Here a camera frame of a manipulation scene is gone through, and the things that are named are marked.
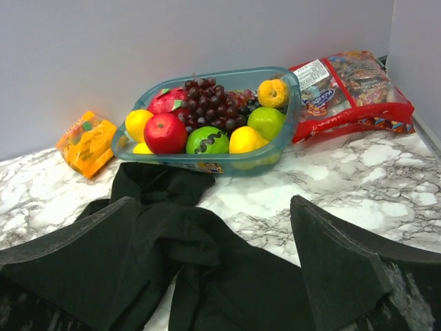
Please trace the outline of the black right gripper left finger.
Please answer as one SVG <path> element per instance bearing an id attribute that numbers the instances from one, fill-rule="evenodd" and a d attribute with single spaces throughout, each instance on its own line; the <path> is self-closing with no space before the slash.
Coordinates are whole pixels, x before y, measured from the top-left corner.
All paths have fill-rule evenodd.
<path id="1" fill-rule="evenodd" d="M 112 330 L 130 304 L 135 200 L 1 251 L 2 330 Z"/>

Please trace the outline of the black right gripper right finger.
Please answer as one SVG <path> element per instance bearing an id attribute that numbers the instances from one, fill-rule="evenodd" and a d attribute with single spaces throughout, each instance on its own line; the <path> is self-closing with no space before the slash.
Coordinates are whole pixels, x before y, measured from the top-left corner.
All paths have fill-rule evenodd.
<path id="1" fill-rule="evenodd" d="M 386 239 L 300 195 L 290 212 L 317 330 L 440 329 L 440 254 Z"/>

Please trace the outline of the black button-up shirt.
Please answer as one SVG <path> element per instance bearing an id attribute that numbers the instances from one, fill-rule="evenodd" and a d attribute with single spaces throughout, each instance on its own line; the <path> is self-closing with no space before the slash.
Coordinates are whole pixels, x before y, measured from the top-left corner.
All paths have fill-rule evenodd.
<path id="1" fill-rule="evenodd" d="M 301 269 L 250 245 L 200 208 L 209 174 L 123 163 L 111 195 L 79 221 L 128 197 L 136 202 L 123 287 L 130 304 L 112 330 L 142 330 L 174 285 L 170 330 L 314 330 Z"/>

